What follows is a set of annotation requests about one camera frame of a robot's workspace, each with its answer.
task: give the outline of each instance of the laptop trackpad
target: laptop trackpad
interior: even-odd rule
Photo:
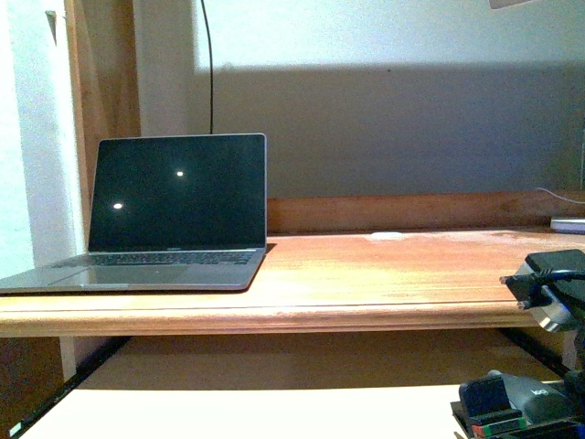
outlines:
[[[55,282],[53,285],[169,284],[185,270],[187,267],[184,265],[90,267],[81,273]]]

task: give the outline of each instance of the power cord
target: power cord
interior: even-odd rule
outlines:
[[[544,285],[550,285],[558,281],[583,280],[585,280],[585,271],[583,270],[543,270],[531,274],[500,277],[500,282],[510,289],[518,299],[518,306],[522,309],[550,305],[550,297],[541,291]]]
[[[207,51],[209,54],[209,133],[213,134],[213,113],[214,113],[214,86],[213,86],[213,48],[211,45],[211,32],[209,31],[209,21],[207,20],[207,11],[205,8],[205,0],[201,0],[201,10],[203,11],[203,19],[205,20],[205,29],[207,32]]]
[[[567,201],[568,203],[585,204],[585,201],[578,201],[576,199],[562,197],[561,195],[555,194],[552,190],[548,190],[548,189],[546,189],[544,187],[535,187],[535,190],[542,190],[543,192],[547,192],[549,195],[552,195],[553,197],[558,198],[558,199],[562,199],[563,201]]]

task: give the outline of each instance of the white cable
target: white cable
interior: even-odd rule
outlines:
[[[570,198],[562,197],[561,195],[555,194],[551,190],[544,189],[543,187],[535,187],[535,190],[543,190],[543,191],[547,192],[548,194],[552,195],[553,197],[558,198],[558,199],[562,199],[563,201],[568,201],[569,203],[573,203],[573,204],[585,204],[585,201],[577,201],[576,199],[570,199]]]

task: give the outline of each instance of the black cable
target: black cable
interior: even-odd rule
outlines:
[[[203,11],[203,18],[205,20],[205,29],[207,31],[207,49],[209,53],[209,133],[213,134],[213,49],[211,47],[211,32],[209,31],[209,22],[207,21],[207,11],[205,9],[205,0],[201,0],[201,10]]]
[[[545,285],[552,285],[558,281],[583,280],[585,280],[585,271],[583,270],[543,270],[541,272],[515,274],[500,278],[500,282],[505,284],[515,298],[518,299],[518,306],[522,309],[551,304],[552,299],[542,292],[542,287]],[[575,299],[582,302],[580,298],[572,297],[569,290],[564,291],[563,294],[568,300]]]

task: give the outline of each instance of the wooden panel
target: wooden panel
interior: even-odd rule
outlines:
[[[238,334],[524,327],[499,277],[530,252],[578,248],[543,230],[282,236],[241,294],[0,297],[0,336]]]
[[[251,391],[429,386],[458,384],[490,369],[556,378],[499,331],[460,329],[133,337],[80,387]]]
[[[132,0],[66,0],[81,191],[88,231],[98,142],[140,135]]]
[[[559,191],[569,198],[579,191]],[[585,205],[547,192],[282,198],[268,203],[269,232],[324,233],[363,230],[546,226],[553,216],[585,216]]]
[[[62,385],[58,338],[0,338],[0,438]]]

